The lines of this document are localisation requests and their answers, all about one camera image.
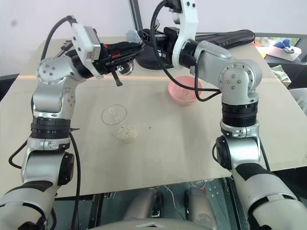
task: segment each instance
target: beige table surface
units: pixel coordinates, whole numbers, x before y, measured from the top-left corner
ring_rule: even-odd
[[[122,39],[105,37],[101,41]],[[50,57],[58,53],[62,41],[51,42]],[[30,134],[30,99],[41,51],[42,45],[0,103],[0,195],[21,184],[20,171],[7,160]],[[262,68],[264,77],[257,88],[258,120],[271,169],[307,165],[304,113],[252,44],[230,52],[237,58],[253,59]],[[174,76],[189,73],[187,69],[170,72]],[[71,127],[81,128],[73,133],[81,155],[81,195],[229,176],[211,156],[215,139],[221,135],[220,95],[205,103],[181,106],[168,95],[169,79],[162,71],[143,69],[136,62],[135,71],[120,78],[121,87],[115,86],[111,76],[105,76],[102,80],[89,79],[77,88]],[[138,130],[134,142],[119,142],[102,123],[101,113],[111,104],[126,107]],[[21,164],[23,157],[24,150],[15,162]],[[73,196],[75,190],[76,173],[58,194]]]

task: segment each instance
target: metal frame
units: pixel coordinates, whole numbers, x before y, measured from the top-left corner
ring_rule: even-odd
[[[141,19],[141,13],[140,13],[140,7],[138,0],[129,0],[130,4],[130,10],[131,10],[131,16],[134,23],[135,30],[142,30],[142,19]]]
[[[93,195],[92,208],[90,212],[90,220],[88,223],[89,229],[100,226],[103,199],[104,199],[103,193]]]
[[[237,225],[238,230],[248,230],[249,224],[248,224],[248,221],[245,217],[242,204],[239,200],[239,197],[238,197],[238,194],[237,194],[237,191],[236,191],[235,181],[231,177],[226,177],[225,180],[226,180],[226,182],[224,182],[224,183],[226,183],[227,189],[226,189],[226,191],[224,191],[224,193],[229,192],[230,201],[231,201],[231,204],[232,204],[232,209],[231,209],[231,207],[227,206],[228,213],[233,212],[233,214],[236,218],[236,225]]]

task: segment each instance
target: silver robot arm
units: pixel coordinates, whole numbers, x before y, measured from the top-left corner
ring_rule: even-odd
[[[174,21],[180,24],[173,46],[174,67],[179,63],[190,67],[190,72],[195,74],[191,58],[187,58],[194,56],[198,77],[222,92],[220,128],[223,135],[216,140],[217,161],[233,175],[251,230],[306,228],[305,206],[279,177],[260,165],[259,122],[256,120],[259,100],[256,87],[262,78],[259,65],[252,60],[235,59],[226,49],[207,41],[194,41],[190,33],[197,29],[197,23],[193,23],[197,18],[194,0],[164,2],[170,11],[176,11]]]
[[[131,62],[142,51],[139,44],[100,43],[91,27],[72,24],[75,50],[66,56],[40,61],[33,94],[33,122],[21,170],[23,184],[0,198],[1,230],[45,229],[57,190],[73,176],[74,155],[70,123],[78,84],[116,70],[129,74]]]

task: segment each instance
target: wire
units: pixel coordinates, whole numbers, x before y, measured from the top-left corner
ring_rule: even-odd
[[[221,91],[217,91],[215,93],[213,93],[212,95],[210,95],[209,97],[206,98],[201,98],[198,94],[198,64],[195,62],[194,63],[194,67],[195,67],[195,78],[194,78],[194,89],[195,89],[195,96],[197,98],[197,100],[199,100],[200,102],[205,102],[213,97],[215,97],[216,95],[219,95],[221,93]]]
[[[54,208],[52,208],[51,210],[51,216],[52,216],[52,226],[50,228],[50,230],[54,230],[56,228],[57,225],[57,215],[56,212],[54,211]]]
[[[167,186],[164,186],[164,187],[165,187],[165,188],[171,193],[171,195],[172,195],[174,209],[175,209],[176,212],[181,216],[181,218],[182,218],[183,220],[186,220],[186,219],[183,217],[183,215],[179,212],[179,210],[177,209],[177,207],[176,207],[175,198],[174,198],[174,194],[173,194],[172,190],[170,190]]]
[[[72,23],[77,23],[76,19],[74,19],[72,16],[66,16],[64,18],[62,18],[61,20],[59,20],[53,27],[52,29],[50,30],[49,34],[48,34],[48,37],[46,39],[46,43],[45,43],[45,46],[44,46],[44,49],[43,49],[43,53],[42,53],[42,57],[40,60],[43,60],[45,59],[46,57],[46,53],[47,53],[47,50],[48,50],[48,46],[49,46],[49,43],[50,43],[50,40],[54,34],[54,32],[58,29],[58,27],[60,25],[62,25],[64,22],[69,22],[70,24]]]
[[[69,136],[71,138],[73,150],[75,151],[75,156],[76,156],[76,161],[77,161],[77,190],[76,190],[76,199],[75,199],[75,205],[74,205],[72,220],[71,220],[71,230],[74,230],[77,213],[78,213],[79,200],[80,200],[81,166],[80,166],[80,155],[79,155],[76,141],[73,138],[73,135],[71,132],[69,133]]]
[[[195,90],[194,87],[189,87],[189,86],[186,86],[186,85],[183,85],[181,84],[179,81],[177,81],[169,72],[168,70],[166,69],[166,67],[164,66],[164,64],[162,63],[162,60],[159,56],[159,53],[158,53],[158,47],[157,47],[157,42],[156,42],[156,39],[155,39],[155,36],[154,36],[154,24],[155,24],[155,21],[157,19],[157,16],[160,12],[160,10],[165,6],[165,3],[166,1],[162,1],[158,4],[158,6],[156,7],[156,9],[154,10],[153,12],[153,17],[152,17],[152,20],[151,20],[151,23],[150,23],[150,40],[152,41],[152,45],[153,45],[153,50],[154,50],[154,54],[157,58],[157,61],[159,63],[159,66],[161,67],[161,69],[165,72],[165,74],[170,78],[170,80],[172,82],[174,82],[176,85],[184,88],[184,89],[187,89],[187,90]],[[211,92],[220,92],[219,89],[201,89],[201,88],[198,88],[197,89],[198,91],[211,91]]]
[[[217,158],[215,157],[215,154],[214,154],[215,147],[216,147],[216,144],[213,145],[213,148],[212,148],[212,156],[213,156],[213,159],[214,159],[216,162],[218,162],[218,161],[217,161]]]
[[[267,158],[267,154],[264,151],[264,147],[262,145],[262,142],[261,142],[260,138],[259,138],[259,140],[260,140],[260,149],[261,149],[261,152],[262,152],[262,155],[263,155],[265,166],[267,167],[268,171],[271,171],[270,166],[269,166],[269,162],[268,162],[268,158]]]
[[[27,145],[27,140],[16,150],[9,158],[9,164],[17,169],[21,169],[21,166],[13,162],[13,158]]]

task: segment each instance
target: pink plastic bowl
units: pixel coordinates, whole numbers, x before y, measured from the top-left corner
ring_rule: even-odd
[[[176,80],[179,81],[181,84],[194,87],[194,77],[191,76],[179,76],[176,77]],[[198,88],[202,88],[201,82],[198,80]],[[180,86],[176,85],[172,81],[168,84],[168,92],[173,98],[173,100],[182,105],[189,105],[194,103],[197,99],[195,96],[195,92],[193,90],[187,90],[181,88]]]

